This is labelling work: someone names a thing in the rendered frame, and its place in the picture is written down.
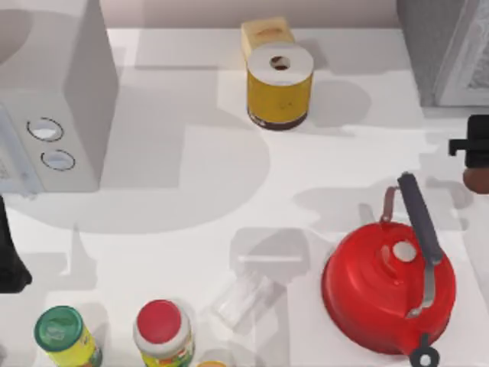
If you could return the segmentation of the yellow can with white top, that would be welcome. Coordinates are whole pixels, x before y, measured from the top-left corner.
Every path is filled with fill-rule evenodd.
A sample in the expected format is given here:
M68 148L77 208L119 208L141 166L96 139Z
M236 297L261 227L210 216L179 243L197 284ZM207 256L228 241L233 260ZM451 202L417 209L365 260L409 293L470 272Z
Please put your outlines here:
M314 60L297 43L272 42L247 59L247 111L256 125L275 131L300 125L309 112Z

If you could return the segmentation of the clear drinking glass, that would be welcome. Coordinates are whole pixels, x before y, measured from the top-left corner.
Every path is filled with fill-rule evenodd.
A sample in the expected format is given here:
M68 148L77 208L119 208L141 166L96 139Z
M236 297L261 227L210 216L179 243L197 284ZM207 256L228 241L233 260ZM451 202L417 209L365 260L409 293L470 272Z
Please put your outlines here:
M213 301L210 310L235 330L273 292L274 282L256 271L239 274Z

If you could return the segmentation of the pale yellow box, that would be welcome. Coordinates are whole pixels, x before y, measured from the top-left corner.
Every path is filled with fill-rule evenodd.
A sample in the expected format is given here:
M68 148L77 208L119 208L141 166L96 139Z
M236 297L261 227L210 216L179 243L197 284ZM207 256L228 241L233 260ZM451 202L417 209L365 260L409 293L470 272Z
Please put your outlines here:
M285 17L258 19L241 24L241 50L245 63L254 49L276 42L296 42Z

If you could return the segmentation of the jar with red lid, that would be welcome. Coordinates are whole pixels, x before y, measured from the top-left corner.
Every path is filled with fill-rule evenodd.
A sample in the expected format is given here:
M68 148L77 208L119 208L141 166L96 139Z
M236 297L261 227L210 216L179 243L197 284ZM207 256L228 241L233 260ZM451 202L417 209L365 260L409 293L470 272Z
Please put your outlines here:
M152 300L138 312L133 339L145 367L189 367L195 343L191 322L172 300Z

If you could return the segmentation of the round microwave knob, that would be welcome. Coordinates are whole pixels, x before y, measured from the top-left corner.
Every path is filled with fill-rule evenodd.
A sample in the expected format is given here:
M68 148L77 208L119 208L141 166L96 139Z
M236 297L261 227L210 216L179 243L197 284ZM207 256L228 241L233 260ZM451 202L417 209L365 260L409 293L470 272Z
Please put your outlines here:
M63 127L53 119L41 117L27 122L28 132L39 141L54 142L64 135Z
M42 163L55 171L69 171L75 167L74 156L64 150L52 150L41 154Z

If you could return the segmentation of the pale microwave oven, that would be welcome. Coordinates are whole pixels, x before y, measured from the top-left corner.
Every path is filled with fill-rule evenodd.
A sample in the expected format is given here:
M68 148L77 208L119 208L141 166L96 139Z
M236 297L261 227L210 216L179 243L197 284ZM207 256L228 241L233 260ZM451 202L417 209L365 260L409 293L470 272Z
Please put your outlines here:
M0 194L97 190L118 89L100 0L0 0ZM60 140L28 132L41 117L63 127ZM73 169L42 163L57 149Z

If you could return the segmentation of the brown bottle with black pump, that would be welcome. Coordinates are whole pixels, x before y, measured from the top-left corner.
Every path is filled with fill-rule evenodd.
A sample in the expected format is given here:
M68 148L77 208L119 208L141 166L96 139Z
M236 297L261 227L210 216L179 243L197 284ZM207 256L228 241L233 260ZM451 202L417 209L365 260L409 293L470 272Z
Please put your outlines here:
M464 185L473 193L489 195L489 114L471 115L465 138L449 140L449 155L465 152Z

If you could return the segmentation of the yellow jar with green lid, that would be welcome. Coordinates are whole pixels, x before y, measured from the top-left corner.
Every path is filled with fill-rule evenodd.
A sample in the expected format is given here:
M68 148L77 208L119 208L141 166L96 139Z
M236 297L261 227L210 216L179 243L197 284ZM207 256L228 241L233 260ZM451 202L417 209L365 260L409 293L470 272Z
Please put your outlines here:
M56 367L102 366L102 350L79 311L71 306L44 311L35 323L34 338Z

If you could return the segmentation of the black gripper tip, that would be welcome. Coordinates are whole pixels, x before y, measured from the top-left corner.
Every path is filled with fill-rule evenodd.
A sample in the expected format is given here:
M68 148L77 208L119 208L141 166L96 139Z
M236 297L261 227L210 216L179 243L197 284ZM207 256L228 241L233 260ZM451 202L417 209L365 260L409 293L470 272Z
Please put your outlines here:
M18 294L32 283L32 276L11 237L5 201L0 195L0 294Z

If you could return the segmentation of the white framed cabinet door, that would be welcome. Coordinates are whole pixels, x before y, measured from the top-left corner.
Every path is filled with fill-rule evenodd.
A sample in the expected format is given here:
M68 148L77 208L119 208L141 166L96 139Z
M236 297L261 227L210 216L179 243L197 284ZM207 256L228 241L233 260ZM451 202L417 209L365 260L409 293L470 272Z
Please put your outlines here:
M489 107L489 0L464 0L435 98L438 106Z

